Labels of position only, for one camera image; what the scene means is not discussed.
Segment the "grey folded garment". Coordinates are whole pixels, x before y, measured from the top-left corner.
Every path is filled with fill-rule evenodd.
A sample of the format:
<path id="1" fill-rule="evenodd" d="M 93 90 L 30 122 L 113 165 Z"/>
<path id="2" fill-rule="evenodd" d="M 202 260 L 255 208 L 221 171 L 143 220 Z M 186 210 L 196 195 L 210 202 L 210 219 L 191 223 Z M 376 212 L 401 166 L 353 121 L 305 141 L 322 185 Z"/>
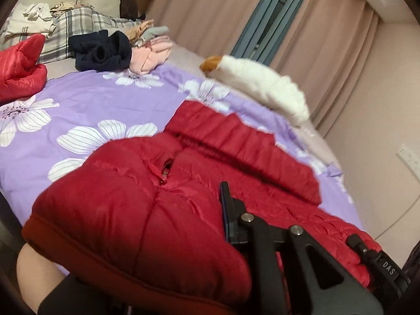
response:
<path id="1" fill-rule="evenodd" d="M 135 40 L 134 46 L 141 47 L 158 36 L 167 36 L 168 34 L 169 29 L 167 26 L 150 27 L 146 29 L 137 40 Z"/>

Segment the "purple floral bed sheet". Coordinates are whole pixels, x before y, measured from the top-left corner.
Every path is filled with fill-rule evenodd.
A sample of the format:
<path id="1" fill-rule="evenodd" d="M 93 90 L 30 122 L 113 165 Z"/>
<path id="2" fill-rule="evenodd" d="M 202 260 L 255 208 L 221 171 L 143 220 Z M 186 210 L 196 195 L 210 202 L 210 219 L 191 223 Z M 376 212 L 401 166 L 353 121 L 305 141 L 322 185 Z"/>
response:
<path id="1" fill-rule="evenodd" d="M 244 124 L 271 133 L 279 148 L 313 170 L 320 209 L 342 221 L 341 231 L 362 225 L 334 156 L 318 159 L 282 115 L 172 65 L 143 77 L 69 73 L 49 80 L 33 97 L 2 106 L 1 128 L 11 133 L 1 135 L 1 191 L 12 213 L 25 223 L 38 195 L 55 180 L 108 141 L 162 131 L 185 100 L 236 114 Z"/>

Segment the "dark brown cushion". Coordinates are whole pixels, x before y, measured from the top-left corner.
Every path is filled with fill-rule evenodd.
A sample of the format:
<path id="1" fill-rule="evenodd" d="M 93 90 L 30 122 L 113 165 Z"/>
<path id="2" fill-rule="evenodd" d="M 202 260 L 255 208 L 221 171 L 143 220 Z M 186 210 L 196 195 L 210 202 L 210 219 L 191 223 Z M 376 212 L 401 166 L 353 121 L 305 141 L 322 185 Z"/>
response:
<path id="1" fill-rule="evenodd" d="M 148 0 L 120 0 L 120 17 L 131 21 L 145 20 L 145 3 Z"/>

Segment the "white plush goose toy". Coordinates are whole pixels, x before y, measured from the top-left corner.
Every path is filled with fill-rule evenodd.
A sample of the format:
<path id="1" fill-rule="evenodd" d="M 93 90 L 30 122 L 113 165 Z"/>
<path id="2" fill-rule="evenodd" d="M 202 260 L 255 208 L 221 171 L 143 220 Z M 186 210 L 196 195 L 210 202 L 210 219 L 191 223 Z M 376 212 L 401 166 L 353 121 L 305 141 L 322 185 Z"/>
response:
<path id="1" fill-rule="evenodd" d="M 287 75 L 262 63 L 231 55 L 210 56 L 200 65 L 203 73 L 282 114 L 300 126 L 310 118 L 305 94 Z"/>

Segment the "white wall socket strip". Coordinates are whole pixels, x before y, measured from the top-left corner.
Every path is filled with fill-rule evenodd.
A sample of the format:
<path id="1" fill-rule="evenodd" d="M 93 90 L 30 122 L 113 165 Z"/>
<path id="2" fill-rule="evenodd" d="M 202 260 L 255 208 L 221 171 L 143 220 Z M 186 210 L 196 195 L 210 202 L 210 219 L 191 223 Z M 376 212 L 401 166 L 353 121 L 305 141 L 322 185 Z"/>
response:
<path id="1" fill-rule="evenodd" d="M 420 161 L 419 157 L 405 144 L 402 144 L 396 152 L 397 157 L 411 174 L 420 181 Z"/>

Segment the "navy blue garment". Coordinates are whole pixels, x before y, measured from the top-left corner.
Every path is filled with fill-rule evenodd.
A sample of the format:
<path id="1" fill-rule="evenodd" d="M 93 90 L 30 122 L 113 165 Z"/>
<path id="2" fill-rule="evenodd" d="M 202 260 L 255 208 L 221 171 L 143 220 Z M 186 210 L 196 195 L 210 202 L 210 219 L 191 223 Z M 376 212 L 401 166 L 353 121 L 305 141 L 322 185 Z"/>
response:
<path id="1" fill-rule="evenodd" d="M 120 71 L 130 66 L 132 46 L 121 31 L 109 35 L 101 30 L 68 38 L 69 50 L 75 57 L 78 71 Z"/>

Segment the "grey plaid blanket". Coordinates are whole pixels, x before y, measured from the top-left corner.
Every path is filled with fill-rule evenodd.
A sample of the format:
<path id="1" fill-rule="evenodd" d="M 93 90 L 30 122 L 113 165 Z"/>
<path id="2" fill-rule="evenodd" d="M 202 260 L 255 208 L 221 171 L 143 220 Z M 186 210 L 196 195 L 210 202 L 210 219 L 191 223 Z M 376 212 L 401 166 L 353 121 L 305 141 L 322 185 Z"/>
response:
<path id="1" fill-rule="evenodd" d="M 34 23 L 23 15 L 25 7 L 24 4 L 18 3 L 6 19 L 1 29 L 1 53 L 5 53 L 9 48 L 31 37 L 28 32 Z M 123 32 L 139 24 L 138 21 L 117 19 L 101 14 L 90 7 L 71 9 L 57 19 L 44 23 L 45 26 L 51 27 L 51 32 L 43 33 L 46 39 L 38 62 L 46 64 L 73 57 L 74 54 L 68 45 L 68 38 L 71 36 L 102 30 L 107 30 L 109 34 L 115 31 Z"/>

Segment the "pink folded garment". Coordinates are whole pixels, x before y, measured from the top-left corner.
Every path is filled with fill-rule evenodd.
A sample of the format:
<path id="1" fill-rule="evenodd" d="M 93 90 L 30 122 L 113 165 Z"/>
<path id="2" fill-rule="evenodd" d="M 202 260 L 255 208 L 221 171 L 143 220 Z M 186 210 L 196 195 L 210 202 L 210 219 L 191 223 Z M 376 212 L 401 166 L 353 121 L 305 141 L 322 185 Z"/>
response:
<path id="1" fill-rule="evenodd" d="M 132 48 L 129 69 L 137 75 L 145 75 L 167 61 L 174 43 L 169 36 L 157 36 L 140 47 Z"/>

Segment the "red puffer jacket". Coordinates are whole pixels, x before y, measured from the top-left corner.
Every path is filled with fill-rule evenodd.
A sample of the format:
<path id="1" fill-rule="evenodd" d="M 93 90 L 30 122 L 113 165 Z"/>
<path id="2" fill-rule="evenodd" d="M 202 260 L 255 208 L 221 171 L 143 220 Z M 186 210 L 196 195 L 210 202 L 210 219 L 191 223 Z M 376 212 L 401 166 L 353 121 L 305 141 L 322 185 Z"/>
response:
<path id="1" fill-rule="evenodd" d="M 45 40 L 33 34 L 1 51 L 1 104 L 31 97 L 45 87 L 48 70 L 38 63 Z"/>
<path id="2" fill-rule="evenodd" d="M 109 141 L 39 195 L 23 237 L 94 287 L 162 314 L 231 314 L 251 294 L 245 257 L 224 238 L 220 185 L 267 223 L 300 225 L 364 287 L 345 243 L 358 229 L 320 208 L 310 167 L 274 136 L 199 102 L 164 130 Z"/>

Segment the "person's bare knee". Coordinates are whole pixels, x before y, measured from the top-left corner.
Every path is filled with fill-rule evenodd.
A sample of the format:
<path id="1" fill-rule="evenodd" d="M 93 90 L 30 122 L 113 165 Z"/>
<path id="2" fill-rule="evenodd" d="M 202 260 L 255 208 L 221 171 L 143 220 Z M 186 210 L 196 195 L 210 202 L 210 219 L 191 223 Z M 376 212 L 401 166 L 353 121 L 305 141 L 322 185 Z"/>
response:
<path id="1" fill-rule="evenodd" d="M 22 299 L 35 314 L 43 299 L 65 279 L 55 263 L 39 255 L 28 244 L 19 252 L 16 276 Z"/>

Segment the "blue-grey curtain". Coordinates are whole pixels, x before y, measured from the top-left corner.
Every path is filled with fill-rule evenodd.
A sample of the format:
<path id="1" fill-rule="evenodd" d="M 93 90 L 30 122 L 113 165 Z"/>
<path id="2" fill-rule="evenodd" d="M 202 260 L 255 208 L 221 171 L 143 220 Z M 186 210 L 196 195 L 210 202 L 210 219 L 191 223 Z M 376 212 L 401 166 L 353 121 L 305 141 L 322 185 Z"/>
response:
<path id="1" fill-rule="evenodd" d="M 231 55 L 270 65 L 303 0 L 260 0 Z"/>

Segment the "white printed t-shirt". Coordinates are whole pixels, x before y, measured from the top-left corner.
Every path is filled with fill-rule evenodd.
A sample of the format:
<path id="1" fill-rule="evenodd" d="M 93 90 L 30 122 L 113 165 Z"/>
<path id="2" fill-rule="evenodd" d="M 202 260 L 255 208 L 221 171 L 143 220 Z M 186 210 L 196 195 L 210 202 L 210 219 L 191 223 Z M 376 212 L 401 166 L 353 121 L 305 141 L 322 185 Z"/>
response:
<path id="1" fill-rule="evenodd" d="M 6 22 L 6 36 L 40 33 L 49 36 L 56 28 L 51 9 L 46 3 L 18 3 Z"/>

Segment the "pink curtain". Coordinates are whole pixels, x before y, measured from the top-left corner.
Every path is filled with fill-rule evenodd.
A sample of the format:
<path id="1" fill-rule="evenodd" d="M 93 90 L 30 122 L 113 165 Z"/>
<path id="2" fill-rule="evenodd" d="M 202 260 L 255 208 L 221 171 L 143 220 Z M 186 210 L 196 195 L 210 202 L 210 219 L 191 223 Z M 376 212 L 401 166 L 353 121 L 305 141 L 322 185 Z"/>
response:
<path id="1" fill-rule="evenodd" d="M 173 40 L 208 57 L 231 54 L 261 0 L 152 0 L 147 16 Z M 303 0 L 268 65 L 305 93 L 311 120 L 326 135 L 367 60 L 379 17 L 365 0 Z"/>

